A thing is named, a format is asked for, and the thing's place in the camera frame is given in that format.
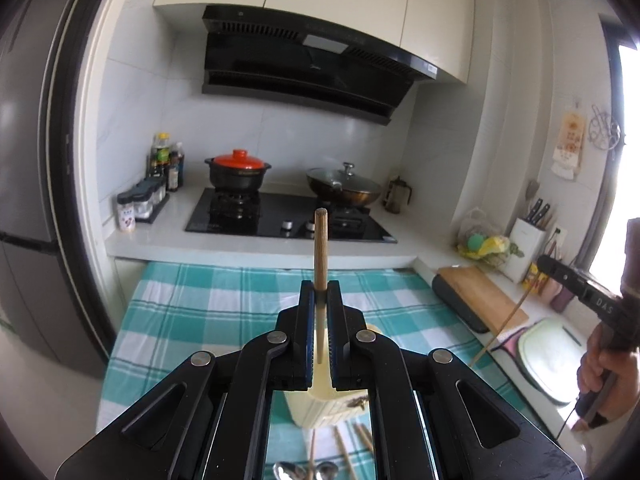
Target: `cutting board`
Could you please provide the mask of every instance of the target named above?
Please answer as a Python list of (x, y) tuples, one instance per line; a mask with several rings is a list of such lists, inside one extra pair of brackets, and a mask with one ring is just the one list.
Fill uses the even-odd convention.
[(518, 339), (520, 364), (543, 392), (561, 404), (578, 396), (575, 371), (585, 351), (556, 318), (543, 319)]
[[(438, 273), (492, 334), (497, 335), (504, 320), (516, 307), (511, 298), (477, 267), (442, 267)], [(528, 320), (529, 316), (519, 310), (507, 323), (505, 330), (523, 325)]]

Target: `metal screw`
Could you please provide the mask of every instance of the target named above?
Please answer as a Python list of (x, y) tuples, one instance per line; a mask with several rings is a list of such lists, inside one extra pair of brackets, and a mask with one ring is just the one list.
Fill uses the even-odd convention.
[(269, 332), (267, 334), (267, 341), (269, 343), (278, 344), (284, 343), (287, 340), (287, 334), (285, 334), (282, 330), (274, 330), (273, 332)]
[(371, 343), (376, 340), (376, 333), (372, 330), (359, 330), (356, 339), (361, 343)]
[(207, 366), (211, 362), (209, 352), (196, 352), (191, 356), (191, 364), (194, 366)]
[(450, 362), (453, 361), (453, 355), (451, 355), (451, 352), (443, 348), (436, 350), (432, 354), (432, 357), (434, 361), (436, 361), (437, 363), (440, 363), (441, 365), (448, 365)]

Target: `kitchen knife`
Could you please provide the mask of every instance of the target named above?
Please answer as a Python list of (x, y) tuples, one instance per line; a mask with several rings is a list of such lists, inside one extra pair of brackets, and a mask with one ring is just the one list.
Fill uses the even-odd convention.
[(538, 200), (536, 200), (535, 205), (531, 208), (531, 211), (529, 211), (529, 214), (527, 215), (527, 217), (524, 219), (525, 222), (527, 223), (531, 223), (531, 221), (533, 220), (533, 217), (536, 215), (536, 213), (538, 212), (538, 209), (540, 209), (540, 206), (542, 205), (542, 199), (539, 198)]
[(546, 213), (549, 211), (550, 208), (551, 208), (551, 204), (547, 202), (545, 206), (540, 210), (540, 212), (533, 217), (533, 220), (531, 221), (531, 225), (537, 226), (538, 222), (540, 222), (545, 217)]

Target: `knife block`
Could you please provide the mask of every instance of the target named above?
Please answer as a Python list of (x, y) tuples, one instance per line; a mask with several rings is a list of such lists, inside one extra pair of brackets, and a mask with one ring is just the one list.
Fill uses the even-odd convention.
[(518, 218), (509, 233), (509, 240), (518, 246), (524, 256), (510, 254), (500, 268), (500, 272), (513, 283), (520, 283), (524, 279), (530, 263), (538, 257), (545, 239), (546, 231)]

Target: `red lid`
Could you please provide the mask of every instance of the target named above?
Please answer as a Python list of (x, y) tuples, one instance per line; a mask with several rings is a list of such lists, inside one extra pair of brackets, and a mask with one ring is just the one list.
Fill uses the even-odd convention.
[(264, 162), (246, 154), (246, 150), (234, 150), (231, 155), (219, 155), (213, 159), (216, 164), (238, 170), (261, 170)]

